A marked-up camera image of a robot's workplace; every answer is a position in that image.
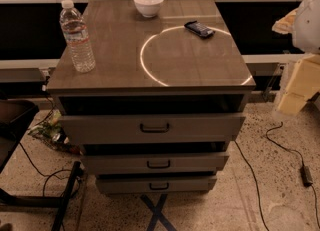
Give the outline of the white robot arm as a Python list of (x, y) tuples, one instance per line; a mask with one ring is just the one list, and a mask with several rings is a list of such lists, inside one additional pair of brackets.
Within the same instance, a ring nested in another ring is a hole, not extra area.
[(293, 46), (305, 53), (283, 70), (273, 115), (296, 116), (320, 92), (320, 0), (303, 0), (297, 9), (276, 21), (272, 30), (291, 34)]

